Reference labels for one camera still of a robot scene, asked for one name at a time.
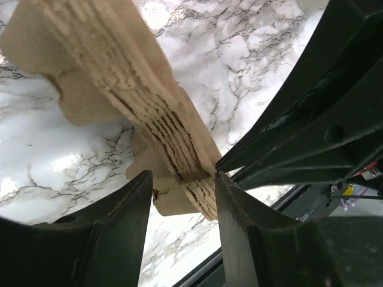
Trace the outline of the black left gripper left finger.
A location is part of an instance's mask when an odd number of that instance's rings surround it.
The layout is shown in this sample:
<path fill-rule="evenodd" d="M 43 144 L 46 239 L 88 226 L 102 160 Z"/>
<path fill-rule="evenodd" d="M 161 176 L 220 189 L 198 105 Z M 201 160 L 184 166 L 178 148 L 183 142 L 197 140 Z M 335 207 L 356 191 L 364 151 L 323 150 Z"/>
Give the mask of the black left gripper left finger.
<path fill-rule="evenodd" d="M 1 285 L 136 286 L 152 186 L 145 170 L 51 224 L 1 219 Z"/>

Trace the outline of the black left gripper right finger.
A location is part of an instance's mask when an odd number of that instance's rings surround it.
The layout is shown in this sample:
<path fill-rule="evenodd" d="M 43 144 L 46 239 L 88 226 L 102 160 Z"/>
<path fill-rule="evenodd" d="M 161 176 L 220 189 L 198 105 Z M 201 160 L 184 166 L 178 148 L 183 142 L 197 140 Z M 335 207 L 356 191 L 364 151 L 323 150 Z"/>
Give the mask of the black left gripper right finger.
<path fill-rule="evenodd" d="M 240 189 L 224 172 L 215 198 L 227 286 L 381 286 L 382 218 L 301 222 Z"/>

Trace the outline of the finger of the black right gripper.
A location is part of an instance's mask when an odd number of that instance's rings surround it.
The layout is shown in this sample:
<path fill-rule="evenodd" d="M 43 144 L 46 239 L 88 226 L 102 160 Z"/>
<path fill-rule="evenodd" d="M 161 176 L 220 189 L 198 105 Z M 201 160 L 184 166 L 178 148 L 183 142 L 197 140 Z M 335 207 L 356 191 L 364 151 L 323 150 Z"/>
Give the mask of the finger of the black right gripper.
<path fill-rule="evenodd" d="M 382 160 L 382 2 L 330 1 L 250 131 L 217 163 L 244 190 L 335 184 Z"/>

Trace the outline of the brown cardboard cup carrier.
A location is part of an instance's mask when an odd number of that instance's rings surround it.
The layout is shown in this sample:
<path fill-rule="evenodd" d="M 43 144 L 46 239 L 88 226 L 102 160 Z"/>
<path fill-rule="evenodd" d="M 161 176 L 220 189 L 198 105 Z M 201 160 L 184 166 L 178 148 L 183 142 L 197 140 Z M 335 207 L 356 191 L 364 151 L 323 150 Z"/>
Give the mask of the brown cardboard cup carrier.
<path fill-rule="evenodd" d="M 126 177 L 153 172 L 161 215 L 217 219 L 221 154 L 132 1 L 20 1 L 1 50 L 50 82 L 70 123 L 126 118 L 133 124 L 135 159 Z"/>

